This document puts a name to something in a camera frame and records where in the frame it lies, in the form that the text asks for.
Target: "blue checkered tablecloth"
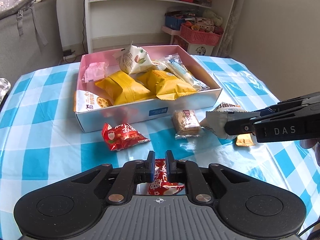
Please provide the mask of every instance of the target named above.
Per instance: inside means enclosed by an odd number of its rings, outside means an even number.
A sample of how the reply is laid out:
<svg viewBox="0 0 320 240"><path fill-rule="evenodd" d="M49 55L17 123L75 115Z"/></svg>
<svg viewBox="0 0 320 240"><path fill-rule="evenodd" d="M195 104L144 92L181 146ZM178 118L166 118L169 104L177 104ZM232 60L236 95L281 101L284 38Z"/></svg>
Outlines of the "blue checkered tablecloth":
<svg viewBox="0 0 320 240"><path fill-rule="evenodd" d="M216 103L236 103L253 111L278 102L268 88L241 63L232 59L194 56L223 91ZM12 212L24 194L80 173L101 163L121 167L145 159L149 150L163 158L171 149L176 159L206 167L221 163L297 194L307 207L303 228L320 215L320 168L313 150L299 142L257 143L237 147L205 131L200 138L175 140L171 118L132 126L151 142L110 152L100 131L83 133L73 112L79 63L26 74L17 81L0 112L0 237L16 240L19 229ZM196 111L199 120L206 110Z"/></svg>

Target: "metal rivet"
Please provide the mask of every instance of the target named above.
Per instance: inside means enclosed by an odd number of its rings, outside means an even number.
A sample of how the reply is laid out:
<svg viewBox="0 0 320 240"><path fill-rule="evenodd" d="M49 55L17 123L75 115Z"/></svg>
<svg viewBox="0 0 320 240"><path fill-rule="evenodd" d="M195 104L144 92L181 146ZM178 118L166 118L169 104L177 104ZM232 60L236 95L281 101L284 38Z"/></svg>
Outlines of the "metal rivet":
<svg viewBox="0 0 320 240"><path fill-rule="evenodd" d="M208 194L199 194L198 196L196 196L196 200L201 202L208 202L211 200L211 196L209 196Z"/></svg>
<svg viewBox="0 0 320 240"><path fill-rule="evenodd" d="M109 200L112 202L119 202L123 200L123 196L121 194L112 194L109 196Z"/></svg>

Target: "red candy wrapper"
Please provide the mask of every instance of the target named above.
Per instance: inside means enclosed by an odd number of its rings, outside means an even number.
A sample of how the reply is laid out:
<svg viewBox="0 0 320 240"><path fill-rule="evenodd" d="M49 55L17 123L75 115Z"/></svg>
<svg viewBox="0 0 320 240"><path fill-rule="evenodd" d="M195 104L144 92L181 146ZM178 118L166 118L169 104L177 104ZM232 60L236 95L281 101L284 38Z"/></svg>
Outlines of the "red candy wrapper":
<svg viewBox="0 0 320 240"><path fill-rule="evenodd" d="M184 185L167 181L165 159L156 159L155 180L150 183L148 195L174 195L184 189Z"/></svg>
<svg viewBox="0 0 320 240"><path fill-rule="evenodd" d="M105 123L101 134L110 151L120 151L150 141L128 123L123 123L114 128Z"/></svg>

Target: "white cardboard box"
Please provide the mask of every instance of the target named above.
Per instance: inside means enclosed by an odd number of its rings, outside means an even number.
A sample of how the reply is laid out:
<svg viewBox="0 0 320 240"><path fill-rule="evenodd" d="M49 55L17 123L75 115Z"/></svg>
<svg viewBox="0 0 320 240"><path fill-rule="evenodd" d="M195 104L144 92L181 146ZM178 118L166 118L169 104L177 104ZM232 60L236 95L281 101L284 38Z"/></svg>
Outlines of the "white cardboard box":
<svg viewBox="0 0 320 240"><path fill-rule="evenodd" d="M75 112L81 129L84 132L101 130L105 122L114 127L124 122L135 123L172 115L174 110L197 110L213 106L216 103L222 88L220 88L212 76L180 46L146 46L143 48L148 52L151 59L160 59L164 56L178 53L186 68L195 78L208 85L210 90L180 97L173 101L155 98L84 112ZM113 57L113 54L119 50L120 49L115 49L83 55L78 74L77 90L89 91L99 97L112 100L106 91L95 86L94 82L82 83L81 79L89 64L94 62L106 62L108 68L112 69L113 73L120 70L117 61ZM79 109L77 108L78 100L79 98L76 96L76 109Z"/></svg>

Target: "gray sofa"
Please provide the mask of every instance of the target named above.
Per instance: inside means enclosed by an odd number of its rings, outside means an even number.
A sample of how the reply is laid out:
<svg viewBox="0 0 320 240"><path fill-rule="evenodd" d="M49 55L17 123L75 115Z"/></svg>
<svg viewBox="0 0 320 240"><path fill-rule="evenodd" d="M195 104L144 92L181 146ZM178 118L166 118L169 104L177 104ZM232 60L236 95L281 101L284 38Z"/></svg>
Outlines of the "gray sofa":
<svg viewBox="0 0 320 240"><path fill-rule="evenodd" d="M0 77L9 80L12 87L21 75L58 65L63 56L56 0L33 6L35 18L48 41L46 46L36 31L31 9L23 12L22 36L19 36L16 14L0 20Z"/></svg>

